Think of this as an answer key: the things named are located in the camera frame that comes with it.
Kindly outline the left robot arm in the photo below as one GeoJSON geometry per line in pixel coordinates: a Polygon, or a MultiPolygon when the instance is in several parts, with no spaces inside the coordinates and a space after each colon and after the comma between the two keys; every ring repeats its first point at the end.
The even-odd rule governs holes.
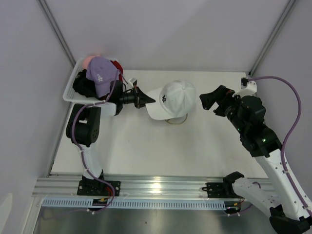
{"type": "Polygon", "coordinates": [[[133,104],[140,109],[146,104],[156,102],[154,98],[141,91],[136,79],[132,81],[130,90],[125,91],[123,88],[122,81],[112,81],[104,100],[90,104],[75,104],[66,127],[66,136],[78,147],[81,156],[84,167],[81,182],[88,185],[89,191],[94,195],[102,194],[105,186],[108,186],[97,153],[94,152],[100,131],[100,119],[119,115],[125,104],[133,104]]]}

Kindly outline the pink cap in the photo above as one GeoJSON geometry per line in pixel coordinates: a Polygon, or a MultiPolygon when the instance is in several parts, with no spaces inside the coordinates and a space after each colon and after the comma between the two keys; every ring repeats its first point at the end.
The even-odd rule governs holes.
{"type": "Polygon", "coordinates": [[[82,67],[83,69],[87,70],[88,69],[88,65],[91,62],[91,60],[93,58],[99,57],[99,55],[92,55],[92,56],[87,56],[86,58],[84,58],[83,62],[82,62],[82,67]]]}

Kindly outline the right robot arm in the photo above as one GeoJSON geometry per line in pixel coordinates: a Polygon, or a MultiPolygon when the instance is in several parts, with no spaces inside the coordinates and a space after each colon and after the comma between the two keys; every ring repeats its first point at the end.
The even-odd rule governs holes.
{"type": "Polygon", "coordinates": [[[241,97],[224,85],[199,98],[205,110],[218,105],[215,115],[226,117],[236,128],[243,147],[262,167],[278,197],[273,198],[240,172],[223,178],[223,193],[247,199],[269,218],[278,234],[308,231],[312,226],[312,202],[298,182],[289,178],[290,169],[281,158],[282,144],[276,133],[264,124],[266,109],[261,99],[250,95],[241,97]]]}

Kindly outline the red cap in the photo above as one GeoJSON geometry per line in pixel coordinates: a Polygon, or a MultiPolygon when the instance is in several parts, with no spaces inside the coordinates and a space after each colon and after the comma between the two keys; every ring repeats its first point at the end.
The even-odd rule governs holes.
{"type": "Polygon", "coordinates": [[[123,75],[123,68],[122,68],[122,66],[120,65],[120,63],[119,63],[117,60],[110,60],[110,62],[111,62],[118,70],[120,70],[119,80],[120,80],[121,82],[123,82],[123,78],[122,78],[122,75],[123,75]]]}

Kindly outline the purple cap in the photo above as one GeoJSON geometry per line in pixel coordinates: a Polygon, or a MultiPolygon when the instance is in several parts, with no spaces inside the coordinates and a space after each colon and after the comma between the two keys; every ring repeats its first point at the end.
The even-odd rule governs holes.
{"type": "Polygon", "coordinates": [[[110,93],[111,82],[118,76],[119,70],[105,57],[94,57],[88,64],[86,78],[94,82],[98,98],[110,93]]]}

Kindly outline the white NY cap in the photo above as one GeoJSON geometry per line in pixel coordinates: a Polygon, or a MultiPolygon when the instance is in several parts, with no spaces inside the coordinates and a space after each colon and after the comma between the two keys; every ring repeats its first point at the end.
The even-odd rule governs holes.
{"type": "Polygon", "coordinates": [[[148,92],[155,102],[147,103],[148,115],[154,120],[167,120],[187,115],[196,105],[195,86],[187,80],[175,80],[148,92]]]}

